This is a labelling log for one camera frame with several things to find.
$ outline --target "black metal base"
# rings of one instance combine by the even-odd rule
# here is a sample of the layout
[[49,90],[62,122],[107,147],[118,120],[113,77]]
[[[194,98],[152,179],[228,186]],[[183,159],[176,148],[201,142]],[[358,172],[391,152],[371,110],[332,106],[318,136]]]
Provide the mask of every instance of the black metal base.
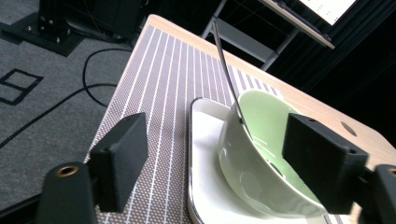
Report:
[[64,31],[59,34],[46,34],[40,32],[37,26],[37,20],[38,13],[34,12],[12,25],[3,26],[3,33],[8,37],[16,36],[19,39],[23,39],[65,57],[67,57],[84,39],[83,36],[73,34],[67,29],[64,29]]

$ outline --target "white plate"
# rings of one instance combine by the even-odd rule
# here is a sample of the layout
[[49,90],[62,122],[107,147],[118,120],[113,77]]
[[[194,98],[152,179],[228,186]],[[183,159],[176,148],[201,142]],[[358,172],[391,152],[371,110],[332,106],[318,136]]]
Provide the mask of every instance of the white plate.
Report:
[[228,186],[219,166],[217,146],[230,108],[209,99],[191,103],[189,212],[195,223],[318,223],[324,217],[279,218],[259,213]]

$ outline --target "bowl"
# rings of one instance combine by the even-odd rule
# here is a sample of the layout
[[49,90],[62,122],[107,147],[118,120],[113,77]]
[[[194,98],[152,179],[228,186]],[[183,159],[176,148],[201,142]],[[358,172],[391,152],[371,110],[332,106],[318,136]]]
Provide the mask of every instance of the bowl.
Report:
[[245,203],[277,217],[318,217],[326,210],[282,157],[289,113],[301,114],[266,91],[244,91],[219,137],[219,165],[231,189]]

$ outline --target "black cable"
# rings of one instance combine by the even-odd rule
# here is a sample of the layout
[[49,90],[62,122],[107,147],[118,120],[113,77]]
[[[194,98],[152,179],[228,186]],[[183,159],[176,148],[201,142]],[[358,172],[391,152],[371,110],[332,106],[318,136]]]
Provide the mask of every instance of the black cable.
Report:
[[95,88],[95,87],[103,87],[103,86],[112,86],[112,87],[116,87],[116,85],[114,84],[110,84],[110,83],[100,83],[100,84],[93,84],[90,86],[87,86],[86,88],[81,88],[75,92],[73,92],[72,94],[68,95],[66,98],[62,99],[62,101],[60,101],[58,104],[54,105],[53,107],[51,107],[50,109],[46,110],[44,113],[40,114],[39,116],[37,116],[35,119],[32,119],[31,121],[29,121],[28,123],[26,123],[25,125],[23,125],[21,128],[19,128],[15,133],[13,133],[10,137],[8,137],[6,140],[4,140],[2,143],[0,143],[0,148],[4,147],[9,141],[11,141],[13,138],[15,138],[16,136],[18,136],[20,133],[22,133],[24,130],[26,130],[27,128],[29,128],[32,124],[36,123],[37,121],[39,121],[40,119],[44,118],[46,115],[48,115],[50,112],[52,112],[54,109],[56,109],[58,106],[60,106],[61,104],[63,104],[64,102],[68,101],[70,98],[72,98],[73,96],[79,94],[82,91],[85,91],[86,89],[90,89],[90,88]]
[[98,54],[98,53],[100,53],[100,52],[104,52],[104,51],[110,51],[110,50],[119,50],[119,51],[128,51],[128,52],[131,52],[131,51],[128,50],[128,49],[100,49],[100,50],[97,50],[96,52],[94,52],[94,53],[90,54],[90,56],[88,56],[88,58],[85,60],[85,63],[84,63],[84,69],[82,70],[82,85],[84,86],[85,92],[87,92],[88,95],[91,97],[91,99],[93,99],[96,103],[98,103],[99,105],[102,105],[102,106],[104,106],[104,107],[107,107],[107,105],[105,105],[105,104],[103,104],[102,102],[100,102],[99,100],[97,100],[97,99],[91,94],[90,90],[87,88],[87,83],[86,83],[86,81],[85,81],[85,77],[86,77],[85,73],[86,73],[86,71],[87,71],[88,61],[90,60],[90,58],[91,58],[93,55]]

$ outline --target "striped tablecloth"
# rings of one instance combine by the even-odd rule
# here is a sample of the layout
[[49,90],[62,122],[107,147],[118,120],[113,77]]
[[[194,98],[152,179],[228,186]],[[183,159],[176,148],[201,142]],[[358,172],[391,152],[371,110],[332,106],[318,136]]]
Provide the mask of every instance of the striped tablecloth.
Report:
[[[271,86],[235,68],[229,70],[236,94],[254,88],[282,97]],[[125,116],[145,112],[148,160],[124,212],[98,212],[100,223],[191,223],[187,208],[188,117],[197,97],[227,106],[233,103],[220,61],[149,26],[140,36],[92,142],[94,146]],[[342,223],[339,216],[326,219]]]

